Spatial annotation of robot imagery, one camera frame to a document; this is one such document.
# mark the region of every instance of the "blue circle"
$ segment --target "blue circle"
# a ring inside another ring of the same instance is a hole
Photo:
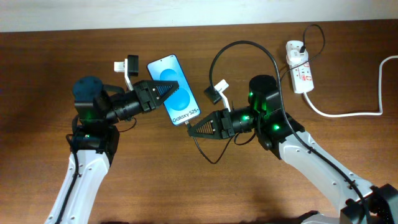
[[[178,74],[172,69],[166,69],[160,74],[160,80],[162,81],[175,81],[183,78],[183,75]],[[188,92],[184,88],[180,87],[165,101],[165,104],[167,104],[173,110],[181,111],[189,105],[189,102],[190,96]]]

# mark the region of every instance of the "power strip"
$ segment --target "power strip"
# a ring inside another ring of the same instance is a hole
[[[313,90],[312,74],[310,64],[307,62],[295,69],[297,65],[308,60],[308,52],[300,53],[303,42],[299,40],[291,40],[286,44],[286,61],[291,69],[293,89],[295,93],[307,93]]]

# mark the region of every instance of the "smartphone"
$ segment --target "smartphone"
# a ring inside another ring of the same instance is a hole
[[[174,125],[182,124],[200,114],[198,103],[174,54],[149,63],[147,69],[153,80],[178,81],[180,85],[180,88],[164,101]]]

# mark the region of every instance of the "white power strip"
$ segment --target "white power strip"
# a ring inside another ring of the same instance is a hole
[[[307,50],[304,53],[300,53],[300,49],[303,46],[303,42],[298,40],[291,40],[288,41],[286,44],[286,61],[289,64],[290,69],[300,65],[308,61],[308,52]],[[308,97],[307,93],[313,90],[313,80],[312,74],[310,70],[310,64],[307,62],[295,69],[290,71],[292,76],[292,83],[293,89],[295,93],[302,93],[304,95],[305,100],[307,101],[308,105],[319,115],[326,116],[329,118],[342,118],[347,116],[380,116],[383,114],[383,106],[381,101],[381,78],[382,78],[382,66],[384,63],[390,59],[398,58],[396,56],[390,56],[384,59],[379,66],[379,83],[378,83],[378,97],[379,97],[379,111],[378,112],[359,112],[359,113],[346,113],[346,114],[326,114],[318,110],[311,102],[310,98]]]
[[[308,52],[300,53],[303,42],[291,40],[286,44],[286,61],[290,69],[308,60]],[[312,74],[310,64],[307,62],[290,71],[295,93],[306,93],[313,90]]]

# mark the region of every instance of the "brown wooden surface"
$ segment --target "brown wooden surface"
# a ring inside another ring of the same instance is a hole
[[[213,106],[203,94],[208,69],[219,49],[235,40],[253,40],[268,48],[282,67],[285,43],[302,38],[307,23],[157,29],[76,30],[0,34],[0,223],[43,223],[67,171],[65,135],[76,115],[72,86],[95,75],[124,86],[113,62],[127,54],[146,65],[175,54],[205,117]],[[377,111],[380,62],[398,54],[398,21],[321,22],[325,51],[312,63],[313,103],[327,113]],[[310,55],[320,48],[318,32],[308,32]],[[347,168],[376,185],[398,187],[398,60],[384,66],[384,114],[324,118],[315,114],[283,83],[287,111],[317,142]],[[247,105],[249,80],[274,75],[269,59],[251,46],[236,46],[220,58],[215,82],[235,107]],[[294,217],[319,210],[336,212],[297,170],[263,150],[257,139],[231,144],[217,165],[209,164],[163,107],[136,116],[138,124],[122,133],[112,167],[96,196],[90,223],[105,221],[226,223],[258,217]],[[119,129],[129,123],[118,124]],[[241,136],[240,141],[249,134]],[[203,150],[218,157],[226,141],[200,139]]]

